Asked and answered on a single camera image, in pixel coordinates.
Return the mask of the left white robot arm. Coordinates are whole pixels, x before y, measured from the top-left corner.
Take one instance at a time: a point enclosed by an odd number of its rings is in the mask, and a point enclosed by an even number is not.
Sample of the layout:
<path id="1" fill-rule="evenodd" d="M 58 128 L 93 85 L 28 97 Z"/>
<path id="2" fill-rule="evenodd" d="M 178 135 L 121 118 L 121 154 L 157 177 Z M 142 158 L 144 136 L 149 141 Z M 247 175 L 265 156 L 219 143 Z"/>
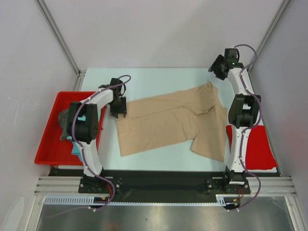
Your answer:
<path id="1" fill-rule="evenodd" d="M 109 84 L 101 85 L 84 100 L 70 103 L 68 108 L 66 132 L 81 153 L 84 175 L 91 178 L 89 186 L 98 193 L 106 188 L 106 180 L 100 177 L 103 167 L 96 145 L 96 138 L 100 133 L 98 113 L 109 105 L 111 116 L 118 118 L 119 115 L 127 115 L 124 93 L 130 80 L 130 75 L 112 78 Z"/>

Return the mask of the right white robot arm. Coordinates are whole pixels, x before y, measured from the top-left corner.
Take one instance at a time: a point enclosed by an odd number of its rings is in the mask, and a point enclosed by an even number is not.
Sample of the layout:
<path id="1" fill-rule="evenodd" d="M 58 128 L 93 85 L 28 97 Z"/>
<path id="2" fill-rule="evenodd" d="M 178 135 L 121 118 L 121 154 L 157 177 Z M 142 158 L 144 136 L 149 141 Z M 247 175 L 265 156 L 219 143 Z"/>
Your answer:
<path id="1" fill-rule="evenodd" d="M 224 55 L 219 55 L 209 71 L 216 78 L 227 79 L 234 91 L 234 99 L 229 109 L 228 121 L 231 124 L 231 153 L 225 172 L 220 179 L 207 181 L 210 194 L 250 193 L 246 180 L 246 151 L 250 132 L 261 122 L 261 97 L 254 93 L 248 67 L 240 62 L 237 47 L 226 48 Z"/>

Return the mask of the beige t shirt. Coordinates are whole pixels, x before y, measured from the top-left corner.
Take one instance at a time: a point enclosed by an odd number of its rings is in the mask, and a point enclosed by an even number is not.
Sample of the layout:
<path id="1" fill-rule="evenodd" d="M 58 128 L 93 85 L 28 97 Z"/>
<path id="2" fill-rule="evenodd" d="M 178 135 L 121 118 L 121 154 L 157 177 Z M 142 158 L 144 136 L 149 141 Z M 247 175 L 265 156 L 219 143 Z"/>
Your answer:
<path id="1" fill-rule="evenodd" d="M 122 156 L 192 140 L 191 152 L 224 161 L 227 109 L 211 82 L 174 93 L 128 102 L 116 119 Z"/>

